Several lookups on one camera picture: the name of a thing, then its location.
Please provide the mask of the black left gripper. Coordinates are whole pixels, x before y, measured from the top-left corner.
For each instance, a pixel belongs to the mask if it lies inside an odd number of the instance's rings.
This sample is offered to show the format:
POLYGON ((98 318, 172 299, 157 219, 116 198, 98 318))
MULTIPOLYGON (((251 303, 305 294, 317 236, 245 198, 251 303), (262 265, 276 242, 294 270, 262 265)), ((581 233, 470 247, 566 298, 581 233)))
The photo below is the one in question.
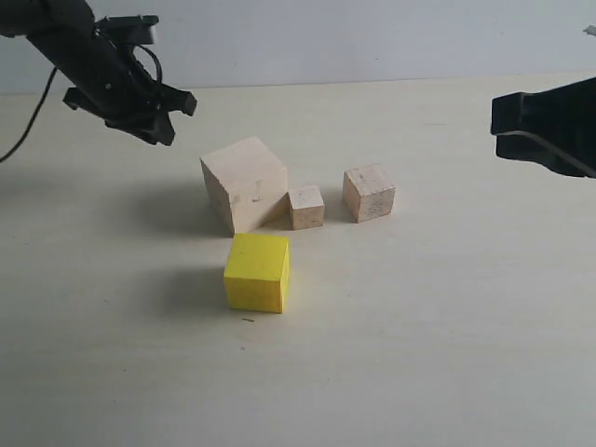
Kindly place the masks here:
POLYGON ((175 131, 167 112, 193 115, 196 97, 159 84, 134 56, 141 45, 99 35, 93 18, 27 20, 27 39, 73 84, 64 102, 152 145, 171 146, 175 131))

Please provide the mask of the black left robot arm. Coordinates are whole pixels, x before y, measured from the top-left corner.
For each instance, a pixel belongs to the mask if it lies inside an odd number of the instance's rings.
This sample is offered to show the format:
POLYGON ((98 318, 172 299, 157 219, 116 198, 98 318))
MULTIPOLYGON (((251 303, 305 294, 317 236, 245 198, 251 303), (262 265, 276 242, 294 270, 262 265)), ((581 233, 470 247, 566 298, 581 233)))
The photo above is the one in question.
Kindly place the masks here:
POLYGON ((189 91, 163 81, 135 57, 155 42, 156 15, 97 20, 85 1, 4 1, 1 34, 25 37, 71 82, 63 101, 150 144, 172 145, 169 115, 191 116, 197 101, 189 91))

